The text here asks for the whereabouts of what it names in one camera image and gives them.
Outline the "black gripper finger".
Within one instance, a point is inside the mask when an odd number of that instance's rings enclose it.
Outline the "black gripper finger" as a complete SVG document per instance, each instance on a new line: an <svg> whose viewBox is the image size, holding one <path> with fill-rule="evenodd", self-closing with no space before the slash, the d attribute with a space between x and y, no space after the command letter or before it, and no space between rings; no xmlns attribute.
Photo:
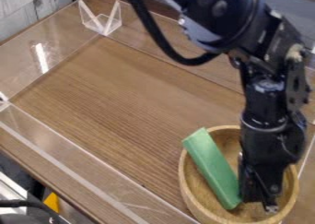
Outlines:
<svg viewBox="0 0 315 224"><path fill-rule="evenodd" d="M280 211L280 205L277 199L282 195L284 189L284 177L265 176L263 174L255 173L257 193L258 199L262 203L266 213L277 213Z"/></svg>
<svg viewBox="0 0 315 224"><path fill-rule="evenodd" d="M257 203L262 201L261 184L257 173L246 163L245 159L239 159L239 188L241 197L245 203Z"/></svg>

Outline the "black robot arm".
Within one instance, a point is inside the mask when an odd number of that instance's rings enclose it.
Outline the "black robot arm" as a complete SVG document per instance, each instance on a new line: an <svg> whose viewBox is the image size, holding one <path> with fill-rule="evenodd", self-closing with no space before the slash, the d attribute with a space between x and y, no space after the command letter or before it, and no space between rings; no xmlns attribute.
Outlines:
<svg viewBox="0 0 315 224"><path fill-rule="evenodd" d="M265 0L166 0L182 14L189 40L226 54L245 91L239 156L241 196L278 211L285 170L304 157L312 92L308 50L296 26Z"/></svg>

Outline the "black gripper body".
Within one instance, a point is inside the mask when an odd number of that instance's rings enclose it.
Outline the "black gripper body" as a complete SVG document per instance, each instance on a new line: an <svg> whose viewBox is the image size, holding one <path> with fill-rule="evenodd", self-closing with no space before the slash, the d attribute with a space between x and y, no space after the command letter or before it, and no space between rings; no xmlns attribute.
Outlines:
<svg viewBox="0 0 315 224"><path fill-rule="evenodd" d="M241 145L243 159L255 173L265 176L281 175L304 156L308 142L308 119L298 112L288 123L272 130L255 128L242 122Z"/></svg>

